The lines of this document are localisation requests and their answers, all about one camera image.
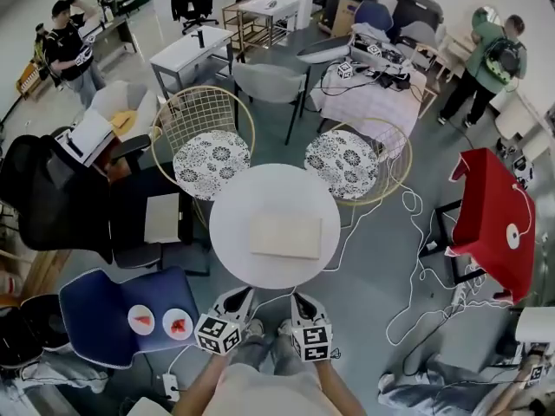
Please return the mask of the white desk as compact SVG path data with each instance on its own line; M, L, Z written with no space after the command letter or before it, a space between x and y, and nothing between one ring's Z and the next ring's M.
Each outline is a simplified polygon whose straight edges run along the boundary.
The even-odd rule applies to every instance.
M150 58L153 73L166 100L185 88L213 79L226 79L234 61L232 32L203 26L206 47L199 48L196 32L182 36Z

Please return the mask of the person's jeans leg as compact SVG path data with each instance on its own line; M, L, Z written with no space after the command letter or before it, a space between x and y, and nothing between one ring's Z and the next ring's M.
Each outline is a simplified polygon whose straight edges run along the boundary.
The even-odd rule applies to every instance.
M278 335L271 345L270 353L275 375L292 376L305 370L304 364L291 345L289 335Z
M268 346L264 337L262 335L250 335L238 347L231 364L244 364L258 371L267 354Z

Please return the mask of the white rectangular box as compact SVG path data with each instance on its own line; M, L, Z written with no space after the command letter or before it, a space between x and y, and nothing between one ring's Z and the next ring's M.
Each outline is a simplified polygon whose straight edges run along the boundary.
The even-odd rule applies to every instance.
M251 218L249 238L250 251L321 254L322 219L259 213Z

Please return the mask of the grey flat box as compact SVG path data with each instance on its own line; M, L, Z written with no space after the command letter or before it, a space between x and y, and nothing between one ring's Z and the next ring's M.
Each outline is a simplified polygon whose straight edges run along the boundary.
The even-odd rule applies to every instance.
M180 223L180 195L170 193L147 199L144 241L148 244L177 243Z

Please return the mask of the grey wooden-armed chair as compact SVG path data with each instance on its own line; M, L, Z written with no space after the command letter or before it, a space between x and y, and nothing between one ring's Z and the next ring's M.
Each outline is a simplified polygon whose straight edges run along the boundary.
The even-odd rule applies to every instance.
M435 64L439 55L435 31L422 21L412 22L401 28L400 34L395 40L395 46L427 78L427 83L421 97L420 119L428 111L440 92L439 84L432 83L428 78L428 72Z

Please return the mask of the green black backpack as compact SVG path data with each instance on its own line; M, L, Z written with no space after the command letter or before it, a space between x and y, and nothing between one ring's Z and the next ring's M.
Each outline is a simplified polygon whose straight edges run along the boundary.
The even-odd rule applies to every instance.
M508 84L520 70L520 42L504 36L494 40L486 49L483 62L498 81Z

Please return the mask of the grey upholstered chair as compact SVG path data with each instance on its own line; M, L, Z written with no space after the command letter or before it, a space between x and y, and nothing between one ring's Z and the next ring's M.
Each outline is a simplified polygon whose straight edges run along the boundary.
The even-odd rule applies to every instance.
M284 140L286 146L296 119L303 116L310 79L310 66L304 72L268 63L237 62L232 67L234 95L245 93L250 101L258 100L272 104L293 106L290 124Z

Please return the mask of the pile of black equipment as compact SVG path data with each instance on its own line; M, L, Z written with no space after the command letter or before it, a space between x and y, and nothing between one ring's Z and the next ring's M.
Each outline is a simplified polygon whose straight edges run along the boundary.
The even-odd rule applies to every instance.
M367 51L370 44L382 49L382 56L376 57ZM364 74L383 88L396 86L409 89L410 72L414 69L411 61L394 45L372 36L354 34L350 41L349 56L351 66L357 74Z

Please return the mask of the blue fabric chair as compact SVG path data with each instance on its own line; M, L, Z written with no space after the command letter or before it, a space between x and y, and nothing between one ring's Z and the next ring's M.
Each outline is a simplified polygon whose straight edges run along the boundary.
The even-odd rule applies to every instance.
M360 3L354 14L354 23L367 23L384 33L387 33L394 25L388 8L381 3L370 0L364 0Z

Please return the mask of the black swivel chair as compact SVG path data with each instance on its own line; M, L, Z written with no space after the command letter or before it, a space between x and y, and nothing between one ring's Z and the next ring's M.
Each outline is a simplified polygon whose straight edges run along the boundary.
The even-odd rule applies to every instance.
M219 25L219 21L210 18L213 9L213 0L170 0L172 18L175 22L185 19L182 23L181 33L185 35L193 27L203 26L207 23Z

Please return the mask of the wooden frame shelf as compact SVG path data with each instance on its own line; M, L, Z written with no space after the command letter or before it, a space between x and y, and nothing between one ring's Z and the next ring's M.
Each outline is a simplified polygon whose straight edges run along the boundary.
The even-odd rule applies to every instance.
M232 48L236 52L242 49L240 40L242 33L245 32L250 37L257 32L255 28L256 18L252 16L243 16L243 27L239 27L238 6L239 3L233 3L222 8L223 27L232 32Z

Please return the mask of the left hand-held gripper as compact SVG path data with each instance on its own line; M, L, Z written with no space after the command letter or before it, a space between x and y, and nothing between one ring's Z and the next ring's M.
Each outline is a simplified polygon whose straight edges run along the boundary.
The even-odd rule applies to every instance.
M251 319L254 295L253 287L239 287L220 295L195 326L197 347L220 356L229 354L242 341L245 323Z

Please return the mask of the person's left forearm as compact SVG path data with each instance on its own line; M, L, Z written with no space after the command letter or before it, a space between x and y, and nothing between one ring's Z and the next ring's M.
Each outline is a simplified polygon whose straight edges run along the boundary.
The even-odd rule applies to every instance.
M213 355L192 385L180 392L172 416L202 416L227 365L227 357Z

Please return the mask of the white plate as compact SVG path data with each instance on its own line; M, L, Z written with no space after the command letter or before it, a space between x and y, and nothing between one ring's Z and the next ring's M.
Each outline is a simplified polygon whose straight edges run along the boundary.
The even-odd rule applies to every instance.
M186 332L181 334L173 334L171 332L171 325L176 319L186 320ZM166 334L176 341L185 341L193 333L194 324L191 316L183 309L169 309L162 318L162 326Z
M144 316L148 315L152 319L152 324L150 326L143 325L138 323L134 320L136 316ZM153 312L145 305L137 304L130 308L127 313L127 322L129 327L137 334L137 335L150 335L153 332L155 326L155 319L153 316Z

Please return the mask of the black mesh office chair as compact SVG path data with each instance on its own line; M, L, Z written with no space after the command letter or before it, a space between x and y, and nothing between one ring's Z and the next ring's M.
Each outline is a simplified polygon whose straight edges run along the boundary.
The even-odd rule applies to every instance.
M176 238L145 236L151 200L166 202ZM209 276L208 237L194 233L193 200L157 166L109 181L52 136L16 138L0 165L0 202L18 214L23 243L36 251L87 250L132 270L180 266Z

